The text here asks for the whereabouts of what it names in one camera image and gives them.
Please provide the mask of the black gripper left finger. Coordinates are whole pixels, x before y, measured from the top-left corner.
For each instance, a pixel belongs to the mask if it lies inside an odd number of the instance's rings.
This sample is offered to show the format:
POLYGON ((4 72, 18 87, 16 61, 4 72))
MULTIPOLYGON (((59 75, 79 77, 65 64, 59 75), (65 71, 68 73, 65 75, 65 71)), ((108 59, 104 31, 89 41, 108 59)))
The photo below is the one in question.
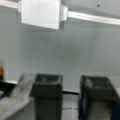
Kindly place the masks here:
POLYGON ((30 92, 35 100, 35 120, 61 120, 62 84, 62 75, 36 75, 30 92))

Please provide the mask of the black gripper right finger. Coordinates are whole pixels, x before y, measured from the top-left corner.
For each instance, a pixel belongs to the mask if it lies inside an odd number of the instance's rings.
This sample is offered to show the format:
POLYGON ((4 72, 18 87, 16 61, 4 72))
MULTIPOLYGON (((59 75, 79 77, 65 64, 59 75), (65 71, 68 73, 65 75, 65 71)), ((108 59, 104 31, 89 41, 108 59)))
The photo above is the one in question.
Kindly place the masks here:
POLYGON ((120 77, 81 77, 78 120, 120 120, 120 77))

